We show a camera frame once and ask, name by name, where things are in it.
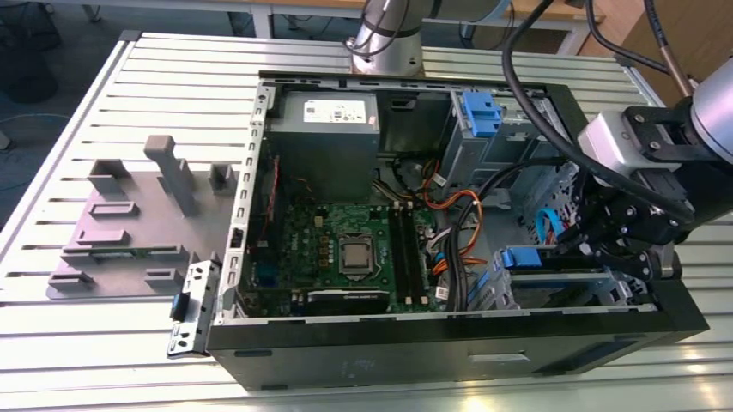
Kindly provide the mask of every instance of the black power cable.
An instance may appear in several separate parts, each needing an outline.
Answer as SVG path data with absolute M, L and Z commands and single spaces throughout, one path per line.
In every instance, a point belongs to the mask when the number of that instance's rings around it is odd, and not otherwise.
M 548 139 L 548 142 L 552 143 L 555 148 L 560 151 L 563 155 L 568 157 L 583 169 L 587 169 L 595 176 L 604 180 L 609 185 L 616 187 L 620 191 L 628 195 L 637 197 L 645 203 L 651 203 L 657 206 L 664 212 L 667 212 L 677 222 L 685 224 L 695 220 L 695 216 L 689 208 L 675 202 L 672 199 L 668 199 L 657 192 L 651 190 L 648 187 L 640 185 L 637 182 L 611 170 L 608 167 L 601 165 L 595 159 L 592 159 L 584 151 L 577 148 L 573 143 L 559 133 L 559 131 L 552 126 L 551 122 L 545 119 L 543 113 L 537 110 L 537 107 L 529 98 L 520 78 L 517 77 L 517 71 L 514 70 L 514 63 L 512 61 L 512 54 L 514 51 L 514 46 L 520 40 L 522 34 L 529 30 L 532 25 L 540 19 L 543 13 L 551 7 L 553 0 L 544 0 L 529 18 L 522 22 L 514 33 L 512 34 L 506 47 L 504 48 L 502 53 L 502 68 L 504 75 L 506 77 L 506 83 L 514 94 L 514 99 L 520 103 L 525 114 L 528 115 L 533 125 L 540 130 L 540 133 Z
M 660 21 L 660 16 L 657 14 L 657 8 L 655 7 L 653 0 L 644 0 L 644 9 L 647 10 L 649 25 L 652 26 L 652 33 L 655 33 L 660 48 L 667 47 L 669 46 L 669 41 L 667 41 L 665 30 L 663 29 L 663 23 Z
M 620 54 L 621 56 L 631 58 L 635 62 L 644 64 L 652 69 L 661 71 L 663 73 L 669 75 L 669 70 L 667 69 L 667 66 L 661 64 L 657 60 L 652 60 L 651 58 L 643 56 L 639 53 L 635 53 L 633 51 L 625 49 L 620 45 L 615 45 L 611 41 L 608 41 L 608 39 L 600 33 L 599 27 L 596 26 L 596 14 L 593 13 L 593 0 L 585 0 L 585 16 L 588 18 L 588 27 L 592 30 L 593 38 L 596 38 L 600 45 L 607 47 L 616 54 Z

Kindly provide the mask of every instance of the robotic arm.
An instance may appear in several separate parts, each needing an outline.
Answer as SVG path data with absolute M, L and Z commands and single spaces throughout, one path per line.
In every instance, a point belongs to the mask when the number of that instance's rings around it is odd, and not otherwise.
M 599 163 L 695 210 L 675 220 L 599 178 L 583 173 L 576 224 L 559 253 L 580 248 L 641 280 L 680 277 L 673 245 L 733 209 L 733 60 L 675 108 L 603 112 L 577 138 Z
M 345 42 L 353 70 L 416 76 L 424 71 L 424 19 L 481 21 L 501 14 L 510 0 L 369 0 L 356 39 Z

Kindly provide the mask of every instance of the floor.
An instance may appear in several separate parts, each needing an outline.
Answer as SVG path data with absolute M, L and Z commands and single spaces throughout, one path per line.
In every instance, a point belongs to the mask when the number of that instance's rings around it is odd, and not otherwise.
M 147 32 L 230 36 L 226 13 L 189 10 L 133 9 L 105 7 L 102 20 L 90 23 L 82 7 L 54 5 L 53 20 L 63 43 L 45 53 L 59 82 L 59 92 L 43 103 L 20 105 L 0 94 L 0 131 L 12 139 L 12 149 L 0 151 L 0 227 L 7 222 L 26 188 L 77 110 L 97 73 L 126 29 Z M 313 17 L 298 21 L 298 30 L 289 30 L 285 16 L 275 16 L 275 36 L 281 39 L 341 41 L 358 31 L 353 19 Z M 254 36 L 247 25 L 246 34 Z M 441 47 L 464 47 L 456 25 L 426 24 L 424 43 Z M 10 119 L 20 114 L 51 113 Z

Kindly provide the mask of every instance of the aluminum extrusion table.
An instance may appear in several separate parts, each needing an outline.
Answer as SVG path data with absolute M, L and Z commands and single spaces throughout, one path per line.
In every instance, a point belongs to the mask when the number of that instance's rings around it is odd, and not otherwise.
M 514 60 L 525 81 L 571 86 L 588 117 L 657 102 L 636 71 L 613 60 L 528 54 Z M 239 162 L 258 70 L 346 72 L 349 62 L 336 43 L 126 34 L 0 233 L 0 409 L 733 408 L 733 217 L 701 227 L 679 248 L 712 330 L 571 377 L 247 393 L 213 359 L 166 358 L 170 297 L 46 298 L 93 190 L 85 177 L 94 160 L 122 158 L 129 170 L 154 170 L 143 143 L 169 134 L 191 169 Z M 493 52 L 426 48 L 425 66 L 429 76 L 502 80 Z

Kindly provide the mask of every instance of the open computer tower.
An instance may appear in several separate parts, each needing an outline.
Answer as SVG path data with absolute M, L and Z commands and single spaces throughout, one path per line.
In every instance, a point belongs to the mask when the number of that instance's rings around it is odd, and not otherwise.
M 569 89 L 526 89 L 579 136 Z M 213 355 L 254 390 L 380 385 L 583 373 L 707 329 L 681 280 L 641 282 L 584 257 L 532 264 L 553 248 L 539 210 L 573 223 L 571 163 L 524 170 L 485 199 L 461 239 L 481 225 L 486 262 L 450 310 L 446 212 L 425 186 L 448 198 L 557 155 L 501 82 L 262 72 L 253 110 L 227 251 L 191 266 L 171 356 Z

